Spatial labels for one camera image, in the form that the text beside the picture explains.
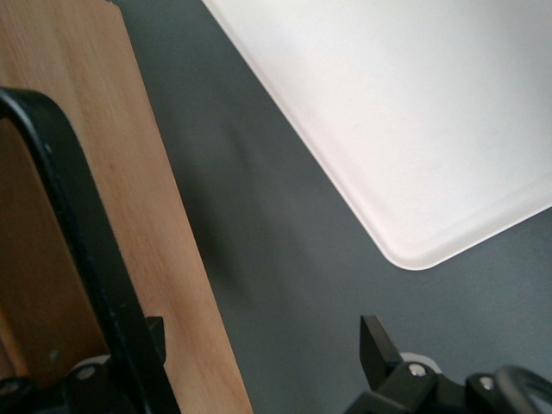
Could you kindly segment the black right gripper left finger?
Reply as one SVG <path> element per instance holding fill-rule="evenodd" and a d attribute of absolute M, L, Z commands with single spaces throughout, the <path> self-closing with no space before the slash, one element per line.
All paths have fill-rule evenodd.
<path fill-rule="evenodd" d="M 83 360 L 52 386 L 28 376 L 1 380 L 2 413 L 136 413 L 137 398 L 123 384 L 111 357 Z"/>

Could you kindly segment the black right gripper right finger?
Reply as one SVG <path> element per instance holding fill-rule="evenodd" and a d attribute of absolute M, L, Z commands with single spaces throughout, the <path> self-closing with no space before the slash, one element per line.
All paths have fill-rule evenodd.
<path fill-rule="evenodd" d="M 360 319 L 361 366 L 369 389 L 347 413 L 499 413 L 492 375 L 473 374 L 461 384 L 429 358 L 399 353 L 374 315 Z"/>

